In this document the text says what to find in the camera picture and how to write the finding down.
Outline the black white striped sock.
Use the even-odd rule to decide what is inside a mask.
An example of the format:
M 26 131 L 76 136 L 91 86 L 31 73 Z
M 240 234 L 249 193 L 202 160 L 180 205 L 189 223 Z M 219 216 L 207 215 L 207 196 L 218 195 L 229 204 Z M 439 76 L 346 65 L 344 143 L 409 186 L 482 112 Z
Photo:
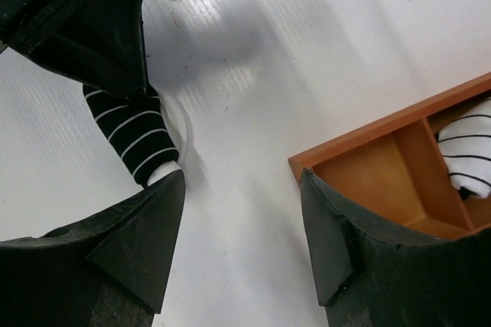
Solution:
M 145 97 L 120 101 L 101 89 L 83 86 L 97 126 L 142 187 L 157 181 L 157 171 L 180 157 L 164 122 L 160 96 L 151 86 L 147 92 Z

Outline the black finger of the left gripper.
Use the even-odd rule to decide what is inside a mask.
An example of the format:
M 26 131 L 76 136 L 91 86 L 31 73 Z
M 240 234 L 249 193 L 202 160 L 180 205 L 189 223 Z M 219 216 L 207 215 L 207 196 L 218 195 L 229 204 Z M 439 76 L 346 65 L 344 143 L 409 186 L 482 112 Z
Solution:
M 1 0 L 1 48 L 118 99 L 148 94 L 143 0 Z

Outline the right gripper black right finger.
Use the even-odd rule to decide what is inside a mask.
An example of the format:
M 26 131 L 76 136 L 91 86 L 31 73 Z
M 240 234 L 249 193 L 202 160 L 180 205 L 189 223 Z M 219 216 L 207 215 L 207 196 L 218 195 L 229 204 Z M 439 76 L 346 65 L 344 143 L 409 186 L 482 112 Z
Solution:
M 409 229 L 310 170 L 302 216 L 318 303 L 331 326 L 488 326 L 490 231 L 457 240 Z

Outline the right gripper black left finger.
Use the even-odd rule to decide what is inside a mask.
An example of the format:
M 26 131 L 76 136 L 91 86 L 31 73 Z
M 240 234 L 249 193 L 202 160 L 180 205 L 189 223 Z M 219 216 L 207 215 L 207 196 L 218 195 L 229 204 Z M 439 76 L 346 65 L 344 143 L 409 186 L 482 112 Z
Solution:
M 162 310 L 183 214 L 175 170 L 44 236 L 1 244 L 3 326 L 149 326 Z

